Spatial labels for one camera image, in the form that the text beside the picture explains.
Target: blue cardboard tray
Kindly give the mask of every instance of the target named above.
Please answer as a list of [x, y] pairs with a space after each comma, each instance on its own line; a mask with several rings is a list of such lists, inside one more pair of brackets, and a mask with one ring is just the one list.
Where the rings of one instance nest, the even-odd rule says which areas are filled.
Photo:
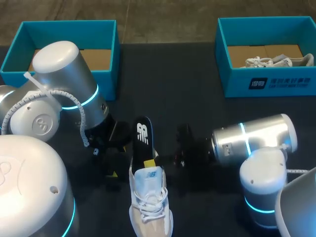
[[316, 95], [316, 67], [233, 68], [228, 46], [297, 44], [316, 59], [311, 17], [219, 18], [215, 57], [225, 97]]
[[115, 100], [120, 52], [115, 20], [22, 22], [0, 70], [4, 83], [22, 86], [26, 82], [23, 74], [28, 70], [35, 50], [61, 40], [71, 41], [79, 49], [111, 50], [109, 70], [92, 71], [92, 74], [104, 98]]

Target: black tabletop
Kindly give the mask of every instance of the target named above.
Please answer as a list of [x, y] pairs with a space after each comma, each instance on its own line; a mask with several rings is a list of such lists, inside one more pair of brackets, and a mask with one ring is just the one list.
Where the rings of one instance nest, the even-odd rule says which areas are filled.
[[[2, 60], [7, 50], [0, 47]], [[196, 137], [210, 137], [215, 128], [285, 113], [298, 137], [298, 150], [289, 156], [288, 168], [316, 166], [316, 97], [225, 99], [214, 43], [123, 44], [120, 57], [118, 99], [109, 102], [110, 113], [130, 124], [138, 115], [148, 116], [159, 154], [175, 151], [176, 129], [184, 122]], [[80, 236], [135, 236], [128, 215], [129, 185], [121, 184], [118, 191], [97, 185], [95, 167], [89, 162], [91, 151], [83, 147], [77, 131], [61, 125], [49, 144], [66, 165], [79, 207]], [[238, 169], [217, 167], [209, 172], [212, 181], [201, 178], [203, 185], [212, 183], [207, 192], [183, 196], [172, 182], [167, 184], [174, 237], [279, 236], [251, 222], [239, 189]], [[167, 168], [166, 173], [172, 178], [174, 169]]]

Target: robotic arm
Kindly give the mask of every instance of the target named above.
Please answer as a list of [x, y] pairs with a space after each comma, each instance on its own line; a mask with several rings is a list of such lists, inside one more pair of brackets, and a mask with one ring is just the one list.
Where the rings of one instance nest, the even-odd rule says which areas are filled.
[[115, 121], [78, 47], [69, 41], [52, 43], [33, 58], [35, 75], [20, 88], [0, 86], [1, 133], [11, 132], [47, 141], [56, 133], [60, 112], [79, 127], [83, 143], [94, 148], [99, 164], [107, 148], [124, 151], [127, 123]]

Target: logo on box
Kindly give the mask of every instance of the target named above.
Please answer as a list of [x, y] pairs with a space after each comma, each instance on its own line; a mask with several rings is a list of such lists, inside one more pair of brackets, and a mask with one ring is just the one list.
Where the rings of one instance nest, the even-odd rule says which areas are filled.
[[268, 78], [253, 78], [250, 81], [249, 90], [264, 89], [267, 84]]

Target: shoe insole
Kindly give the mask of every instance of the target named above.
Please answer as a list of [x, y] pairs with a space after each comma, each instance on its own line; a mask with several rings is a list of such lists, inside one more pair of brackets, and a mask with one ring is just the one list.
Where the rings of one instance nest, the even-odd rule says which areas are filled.
[[132, 128], [132, 142], [132, 171], [135, 173], [136, 170], [145, 168], [144, 162], [154, 159], [153, 127], [148, 117], [138, 117], [134, 121]]

